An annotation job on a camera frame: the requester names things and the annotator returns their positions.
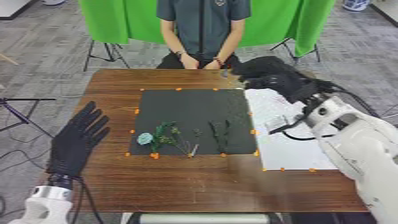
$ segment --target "white paper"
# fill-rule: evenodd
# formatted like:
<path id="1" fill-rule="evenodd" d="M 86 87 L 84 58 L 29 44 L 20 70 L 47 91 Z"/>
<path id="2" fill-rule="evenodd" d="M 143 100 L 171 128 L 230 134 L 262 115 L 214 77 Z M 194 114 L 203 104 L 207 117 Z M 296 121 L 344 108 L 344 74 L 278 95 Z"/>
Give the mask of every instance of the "white paper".
<path id="1" fill-rule="evenodd" d="M 269 129 L 281 127 L 285 119 L 294 123 L 303 114 L 305 104 L 290 104 L 285 97 L 271 89 L 248 90 L 246 98 L 253 112 L 253 124 L 260 134 L 257 136 L 264 168 L 267 170 L 336 170 L 319 146 L 319 141 L 296 141 L 281 133 L 269 135 Z M 313 137 L 312 129 L 303 123 L 289 133 L 301 138 Z"/>

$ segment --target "black mat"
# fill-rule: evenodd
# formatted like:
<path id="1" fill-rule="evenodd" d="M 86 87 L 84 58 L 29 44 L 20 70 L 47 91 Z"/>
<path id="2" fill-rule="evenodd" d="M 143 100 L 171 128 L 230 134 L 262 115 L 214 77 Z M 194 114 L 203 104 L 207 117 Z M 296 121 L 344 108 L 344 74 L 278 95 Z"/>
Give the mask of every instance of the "black mat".
<path id="1" fill-rule="evenodd" d="M 228 154 L 251 154 L 257 151 L 257 139 L 251 134 L 253 123 L 244 90 L 152 90 L 143 93 L 141 113 L 136 119 L 136 135 L 132 140 L 132 154 L 148 155 L 152 146 L 141 146 L 137 138 L 143 133 L 155 133 L 162 122 L 177 121 L 184 139 L 191 147 L 198 144 L 194 129 L 200 137 L 198 154 L 221 154 L 210 127 L 210 121 L 232 123 Z M 169 145 L 161 154 L 180 155 L 184 152 Z"/>

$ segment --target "gray t-shirt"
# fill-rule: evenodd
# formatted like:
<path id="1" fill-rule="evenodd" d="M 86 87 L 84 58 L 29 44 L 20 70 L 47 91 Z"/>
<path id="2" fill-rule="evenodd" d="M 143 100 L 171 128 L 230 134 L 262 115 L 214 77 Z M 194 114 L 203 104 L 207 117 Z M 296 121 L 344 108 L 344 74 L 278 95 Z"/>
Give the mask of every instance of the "gray t-shirt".
<path id="1" fill-rule="evenodd" d="M 214 59 L 232 32 L 232 20 L 251 17 L 251 0 L 205 1 L 203 56 Z M 200 53 L 201 0 L 159 0 L 159 18 L 177 21 L 178 36 L 189 54 Z"/>

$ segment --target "wooden table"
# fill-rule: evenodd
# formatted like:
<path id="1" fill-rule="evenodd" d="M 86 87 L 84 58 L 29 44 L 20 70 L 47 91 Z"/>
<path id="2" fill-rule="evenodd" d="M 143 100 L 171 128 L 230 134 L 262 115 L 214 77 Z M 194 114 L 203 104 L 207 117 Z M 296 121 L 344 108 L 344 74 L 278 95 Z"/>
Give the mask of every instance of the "wooden table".
<path id="1" fill-rule="evenodd" d="M 354 182 L 338 171 L 267 171 L 255 155 L 125 156 L 141 89 L 233 88 L 219 71 L 102 70 L 77 109 L 90 101 L 111 116 L 113 133 L 84 177 L 102 212 L 367 211 Z"/>

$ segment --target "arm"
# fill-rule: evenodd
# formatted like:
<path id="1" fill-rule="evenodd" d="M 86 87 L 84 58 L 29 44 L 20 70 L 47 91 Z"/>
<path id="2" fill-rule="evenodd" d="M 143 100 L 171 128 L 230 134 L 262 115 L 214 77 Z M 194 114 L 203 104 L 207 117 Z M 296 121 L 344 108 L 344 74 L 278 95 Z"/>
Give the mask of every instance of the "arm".
<path id="1" fill-rule="evenodd" d="M 177 54 L 178 52 L 182 53 L 182 63 L 184 67 L 187 69 L 198 69 L 200 67 L 200 62 L 198 60 L 191 57 L 185 51 L 185 47 L 182 44 L 182 41 L 178 39 L 177 33 L 175 33 L 175 21 L 161 20 L 161 29 L 162 29 L 162 35 L 166 39 L 168 46 L 171 48 L 173 53 Z"/>
<path id="2" fill-rule="evenodd" d="M 246 19 L 232 21 L 232 33 L 217 55 L 217 58 L 221 59 L 223 63 L 226 63 L 226 60 L 239 48 L 244 32 L 246 32 Z M 209 64 L 205 69 L 221 69 L 221 64 L 217 60 Z"/>

